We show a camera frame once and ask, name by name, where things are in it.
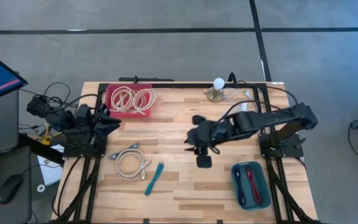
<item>coiled white cable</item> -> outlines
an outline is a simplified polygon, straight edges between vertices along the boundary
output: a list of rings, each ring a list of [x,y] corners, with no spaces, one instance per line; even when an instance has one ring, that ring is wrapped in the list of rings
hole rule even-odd
[[[121,162],[127,157],[133,157],[137,159],[140,164],[139,170],[135,171],[132,174],[125,174],[121,170]],[[117,156],[117,161],[116,161],[117,174],[123,180],[136,180],[139,176],[142,176],[142,179],[145,179],[146,167],[151,163],[151,161],[152,161],[151,158],[145,161],[143,152],[140,152],[137,149],[126,149]]]
[[[153,89],[132,90],[127,86],[116,88],[111,94],[111,109],[113,112],[132,112],[145,115],[144,111],[154,104],[157,94]]]

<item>red basket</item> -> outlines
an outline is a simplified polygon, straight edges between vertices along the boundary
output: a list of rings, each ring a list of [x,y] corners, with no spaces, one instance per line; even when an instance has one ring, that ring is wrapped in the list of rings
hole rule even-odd
[[[152,88],[151,84],[110,84],[107,87],[107,92],[106,92],[106,99],[105,99],[105,104],[106,106],[109,108],[109,110],[111,110],[111,94],[113,93],[114,90],[116,90],[119,87],[122,86],[126,86],[129,87],[131,90],[144,90],[147,88]],[[146,93],[146,100],[150,100],[150,94]],[[141,114],[141,113],[131,113],[131,112],[113,112],[110,111],[110,117],[112,118],[147,118],[150,116],[151,114],[151,108],[143,111],[145,113],[145,115]]]

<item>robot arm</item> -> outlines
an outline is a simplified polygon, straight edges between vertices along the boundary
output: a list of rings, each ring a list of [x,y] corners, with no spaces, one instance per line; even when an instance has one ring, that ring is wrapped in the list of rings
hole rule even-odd
[[[216,148],[219,144],[247,139],[262,128],[286,124],[279,131],[268,134],[270,145],[279,147],[297,131],[313,129],[317,123],[310,107],[303,103],[267,113],[241,111],[223,116],[218,121],[209,121],[196,115],[193,117],[193,124],[198,126],[188,131],[188,139],[185,142],[194,145],[187,151],[194,151],[198,155],[198,167],[209,168],[212,161],[207,156],[208,148],[219,154],[220,151]]]

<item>blue tray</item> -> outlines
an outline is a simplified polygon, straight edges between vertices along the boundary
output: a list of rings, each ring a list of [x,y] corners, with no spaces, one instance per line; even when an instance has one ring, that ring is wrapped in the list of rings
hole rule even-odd
[[[237,183],[234,178],[234,169],[239,168],[241,172],[241,184],[242,184],[242,190],[244,191],[244,194],[246,195],[246,204],[244,206],[241,206],[243,209],[246,210],[256,210],[261,208],[266,208],[270,205],[272,200],[270,199],[269,189],[267,188],[266,179],[264,176],[264,172],[262,170],[262,166],[258,162],[243,162],[236,164],[231,169],[231,178],[233,181],[234,186],[234,192],[236,194],[237,198]],[[252,195],[252,188],[251,184],[249,183],[248,177],[246,175],[246,169],[252,169],[254,171],[254,178],[256,187],[259,191],[260,196],[262,197],[262,203],[257,204],[254,200],[254,196]]]

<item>concrete floor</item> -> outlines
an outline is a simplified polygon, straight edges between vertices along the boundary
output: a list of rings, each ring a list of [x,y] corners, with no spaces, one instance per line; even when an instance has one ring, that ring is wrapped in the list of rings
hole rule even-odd
[[[356,0],[256,0],[266,27],[358,27]],[[246,0],[0,0],[0,30],[253,27]],[[263,34],[273,81],[285,82],[319,119],[303,131],[308,178],[322,222],[358,223],[358,157],[347,127],[358,119],[358,32]],[[210,81],[230,72],[263,81],[254,33],[0,35],[0,59],[43,93],[70,85],[74,99],[85,81],[160,77]],[[65,90],[52,90],[64,97]],[[27,112],[21,123],[43,121]],[[358,150],[358,132],[352,132]],[[36,187],[42,182],[34,172]],[[50,218],[57,186],[33,196],[40,222]]]

